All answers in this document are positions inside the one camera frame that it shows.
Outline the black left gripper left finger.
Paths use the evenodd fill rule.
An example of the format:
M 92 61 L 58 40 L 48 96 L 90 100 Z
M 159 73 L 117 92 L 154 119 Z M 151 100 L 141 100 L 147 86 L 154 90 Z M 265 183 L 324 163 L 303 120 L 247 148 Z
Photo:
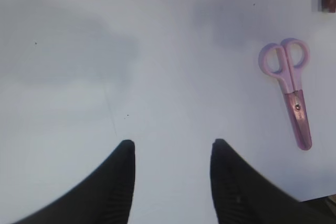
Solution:
M 72 190 L 19 223 L 128 223 L 135 185 L 135 144 L 123 140 Z

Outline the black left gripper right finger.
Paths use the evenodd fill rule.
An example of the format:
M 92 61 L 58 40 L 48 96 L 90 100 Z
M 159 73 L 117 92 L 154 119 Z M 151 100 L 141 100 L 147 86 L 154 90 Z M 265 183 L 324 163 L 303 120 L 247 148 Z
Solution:
M 212 145 L 211 190 L 219 223 L 335 223 L 269 182 L 224 139 Z

